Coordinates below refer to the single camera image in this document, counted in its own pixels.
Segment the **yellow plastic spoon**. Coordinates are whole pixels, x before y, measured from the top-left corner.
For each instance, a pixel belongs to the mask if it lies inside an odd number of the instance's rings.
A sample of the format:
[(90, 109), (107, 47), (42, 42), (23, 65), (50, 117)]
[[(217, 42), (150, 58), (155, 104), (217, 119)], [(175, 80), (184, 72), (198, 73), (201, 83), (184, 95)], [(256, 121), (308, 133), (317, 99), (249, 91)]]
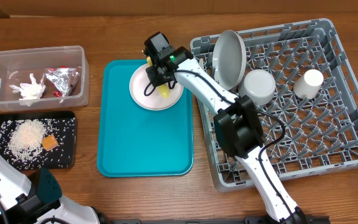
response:
[[(152, 59), (150, 58), (150, 56), (147, 57), (147, 63), (152, 66)], [(166, 85), (160, 85), (158, 87), (158, 92), (163, 98), (169, 97), (169, 88)]]

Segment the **white plate with cutlery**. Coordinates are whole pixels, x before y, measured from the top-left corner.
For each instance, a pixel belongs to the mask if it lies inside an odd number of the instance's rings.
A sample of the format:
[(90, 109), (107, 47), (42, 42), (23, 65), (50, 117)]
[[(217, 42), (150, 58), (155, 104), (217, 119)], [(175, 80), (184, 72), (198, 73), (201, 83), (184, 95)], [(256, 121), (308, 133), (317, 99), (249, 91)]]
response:
[(163, 98), (158, 92), (158, 87), (149, 85), (149, 79), (145, 71), (149, 66), (143, 64), (133, 74), (130, 79), (129, 89), (132, 99), (141, 107), (147, 110), (159, 111), (173, 106), (182, 96), (184, 88), (176, 84), (169, 88), (169, 97)]

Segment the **grey round plate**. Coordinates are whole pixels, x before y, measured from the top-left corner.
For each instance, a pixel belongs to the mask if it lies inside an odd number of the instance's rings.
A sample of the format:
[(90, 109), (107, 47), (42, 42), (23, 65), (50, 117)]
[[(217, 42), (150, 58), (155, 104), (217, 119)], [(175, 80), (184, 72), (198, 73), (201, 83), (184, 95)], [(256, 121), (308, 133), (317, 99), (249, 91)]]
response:
[(217, 39), (213, 50), (214, 79), (225, 89), (240, 84), (246, 70), (246, 47), (241, 36), (225, 30)]

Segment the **small grey bowl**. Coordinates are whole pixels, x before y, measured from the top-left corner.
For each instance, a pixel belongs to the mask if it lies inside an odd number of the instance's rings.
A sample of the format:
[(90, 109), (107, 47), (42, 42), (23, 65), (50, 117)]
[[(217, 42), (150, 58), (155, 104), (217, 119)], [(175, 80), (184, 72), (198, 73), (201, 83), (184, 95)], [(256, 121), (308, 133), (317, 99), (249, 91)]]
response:
[(266, 105), (274, 96), (276, 82), (273, 75), (256, 69), (247, 73), (238, 86), (240, 96), (247, 95), (255, 105)]

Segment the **foil wrapper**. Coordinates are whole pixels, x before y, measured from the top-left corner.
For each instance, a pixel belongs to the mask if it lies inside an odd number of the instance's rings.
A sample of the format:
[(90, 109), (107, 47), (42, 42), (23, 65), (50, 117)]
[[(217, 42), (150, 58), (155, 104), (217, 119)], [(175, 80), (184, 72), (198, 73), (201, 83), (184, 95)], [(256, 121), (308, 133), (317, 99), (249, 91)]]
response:
[(68, 96), (76, 85), (80, 74), (75, 68), (46, 68), (46, 78), (62, 94)]

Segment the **red sauce packet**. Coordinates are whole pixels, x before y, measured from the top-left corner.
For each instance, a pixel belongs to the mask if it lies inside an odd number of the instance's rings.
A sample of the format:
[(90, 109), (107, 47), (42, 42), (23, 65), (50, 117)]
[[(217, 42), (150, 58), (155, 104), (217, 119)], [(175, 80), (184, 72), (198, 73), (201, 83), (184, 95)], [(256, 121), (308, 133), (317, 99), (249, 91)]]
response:
[(62, 93), (61, 93), (60, 91), (54, 91), (54, 92), (53, 92), (53, 95), (54, 95), (55, 97), (61, 97), (61, 96), (62, 96)]

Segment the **orange food cube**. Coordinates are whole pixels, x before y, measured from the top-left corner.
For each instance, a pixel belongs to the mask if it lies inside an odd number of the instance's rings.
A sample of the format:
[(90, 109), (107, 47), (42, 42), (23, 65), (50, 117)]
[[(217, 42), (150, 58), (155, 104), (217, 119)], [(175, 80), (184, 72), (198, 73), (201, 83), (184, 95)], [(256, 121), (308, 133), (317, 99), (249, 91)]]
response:
[(58, 143), (56, 137), (53, 134), (51, 134), (51, 135), (47, 136), (46, 138), (42, 139), (42, 147), (46, 151), (51, 151), (52, 149), (55, 149), (58, 146), (59, 146), (59, 143)]

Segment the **white napkin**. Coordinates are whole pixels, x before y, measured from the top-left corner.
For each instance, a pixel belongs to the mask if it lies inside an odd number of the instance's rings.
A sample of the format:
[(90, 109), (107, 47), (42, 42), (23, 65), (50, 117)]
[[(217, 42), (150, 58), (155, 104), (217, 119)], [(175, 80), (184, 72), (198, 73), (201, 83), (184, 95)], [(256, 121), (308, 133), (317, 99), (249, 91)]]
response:
[(42, 75), (39, 83), (37, 83), (33, 73), (31, 73), (29, 77), (31, 83), (20, 83), (19, 86), (9, 85), (13, 89), (13, 93), (21, 94), (21, 105), (31, 106), (34, 100), (39, 100), (42, 97), (46, 89), (44, 83), (45, 75)]

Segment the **white paper cup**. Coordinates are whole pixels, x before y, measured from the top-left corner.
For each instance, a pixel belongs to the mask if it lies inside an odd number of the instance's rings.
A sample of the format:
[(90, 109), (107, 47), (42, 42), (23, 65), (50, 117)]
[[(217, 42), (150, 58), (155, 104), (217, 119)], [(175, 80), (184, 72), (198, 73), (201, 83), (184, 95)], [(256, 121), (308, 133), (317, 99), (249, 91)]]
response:
[(293, 91), (301, 99), (312, 99), (317, 95), (323, 81), (323, 74), (319, 70), (310, 69), (295, 82)]

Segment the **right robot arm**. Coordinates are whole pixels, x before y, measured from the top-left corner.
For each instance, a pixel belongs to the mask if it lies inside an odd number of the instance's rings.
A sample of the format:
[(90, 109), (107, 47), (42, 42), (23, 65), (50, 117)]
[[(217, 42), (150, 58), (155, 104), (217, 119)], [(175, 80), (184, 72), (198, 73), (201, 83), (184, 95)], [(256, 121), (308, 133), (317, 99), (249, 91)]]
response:
[(284, 188), (267, 155), (268, 144), (257, 110), (248, 96), (225, 90), (199, 65), (185, 47), (170, 45), (161, 32), (145, 42), (150, 85), (175, 81), (190, 90), (211, 112), (216, 139), (227, 156), (244, 166), (264, 201), (269, 223), (306, 223), (306, 215)]

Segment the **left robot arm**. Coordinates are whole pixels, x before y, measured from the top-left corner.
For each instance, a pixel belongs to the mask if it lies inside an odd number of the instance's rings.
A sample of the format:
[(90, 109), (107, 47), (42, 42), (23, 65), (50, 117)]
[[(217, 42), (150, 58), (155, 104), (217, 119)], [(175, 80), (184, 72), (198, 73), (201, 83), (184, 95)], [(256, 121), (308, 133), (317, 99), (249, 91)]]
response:
[(0, 51), (0, 223), (108, 222), (64, 196), (52, 174), (73, 166), (73, 108), (88, 102), (81, 46)]

